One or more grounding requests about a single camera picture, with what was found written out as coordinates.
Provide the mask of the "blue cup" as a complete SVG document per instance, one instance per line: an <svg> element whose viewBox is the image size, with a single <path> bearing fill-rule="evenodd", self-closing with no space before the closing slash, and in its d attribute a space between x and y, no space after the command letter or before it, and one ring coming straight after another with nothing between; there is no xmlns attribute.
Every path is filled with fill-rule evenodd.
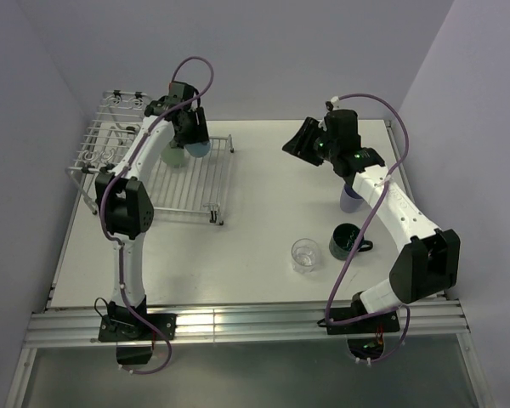
<svg viewBox="0 0 510 408"><path fill-rule="evenodd" d="M207 155L212 148L211 142L199 142L194 144L186 144L184 149L190 156L194 158L202 158Z"/></svg>

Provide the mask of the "light green cup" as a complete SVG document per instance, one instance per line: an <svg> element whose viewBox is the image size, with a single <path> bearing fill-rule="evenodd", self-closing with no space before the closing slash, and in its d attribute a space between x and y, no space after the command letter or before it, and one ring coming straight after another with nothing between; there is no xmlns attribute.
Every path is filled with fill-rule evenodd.
<svg viewBox="0 0 510 408"><path fill-rule="evenodd" d="M185 167L187 159L184 148L171 141L160 154L161 161L171 168Z"/></svg>

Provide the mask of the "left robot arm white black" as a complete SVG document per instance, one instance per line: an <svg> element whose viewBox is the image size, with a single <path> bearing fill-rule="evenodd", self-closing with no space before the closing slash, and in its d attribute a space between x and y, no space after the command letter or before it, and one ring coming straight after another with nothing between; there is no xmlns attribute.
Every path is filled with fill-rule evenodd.
<svg viewBox="0 0 510 408"><path fill-rule="evenodd" d="M168 93L145 108L140 130L123 158L113 168L100 171L94 182L101 229L113 245L115 258L105 327L129 339L155 330L147 317L142 277L145 234L154 219L145 185L169 145L184 148L208 143L202 95L186 82L170 82Z"/></svg>

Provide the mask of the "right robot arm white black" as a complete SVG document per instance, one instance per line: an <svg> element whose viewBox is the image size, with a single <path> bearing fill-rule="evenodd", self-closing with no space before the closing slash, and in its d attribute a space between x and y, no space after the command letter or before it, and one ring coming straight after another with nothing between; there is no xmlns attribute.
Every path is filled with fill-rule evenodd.
<svg viewBox="0 0 510 408"><path fill-rule="evenodd" d="M351 310L355 328L367 332L381 314L452 288L461 241L424 216L392 179L372 148L361 144L353 110L331 110L323 120L307 117L283 151L311 165L329 162L333 171L371 208L394 240L399 255L386 280L363 291Z"/></svg>

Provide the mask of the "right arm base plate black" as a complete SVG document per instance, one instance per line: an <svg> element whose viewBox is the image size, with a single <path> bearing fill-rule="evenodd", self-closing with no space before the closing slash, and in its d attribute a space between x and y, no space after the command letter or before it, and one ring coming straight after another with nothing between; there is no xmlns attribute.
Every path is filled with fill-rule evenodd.
<svg viewBox="0 0 510 408"><path fill-rule="evenodd" d="M378 312L365 317L363 307L348 306L331 308L329 319L322 318L316 322L326 333L333 335L356 335L396 333L400 331L400 319L396 309L387 313Z"/></svg>

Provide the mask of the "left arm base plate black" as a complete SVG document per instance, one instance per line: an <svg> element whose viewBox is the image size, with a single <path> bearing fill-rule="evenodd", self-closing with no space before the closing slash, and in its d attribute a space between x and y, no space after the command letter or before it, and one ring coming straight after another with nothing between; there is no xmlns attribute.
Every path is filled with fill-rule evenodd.
<svg viewBox="0 0 510 408"><path fill-rule="evenodd" d="M145 319L156 327L168 340L175 336L177 315L171 313L148 314ZM161 341L145 323L133 319L133 324L126 324L110 320L106 315L101 321L98 341L101 343L133 342L133 341Z"/></svg>

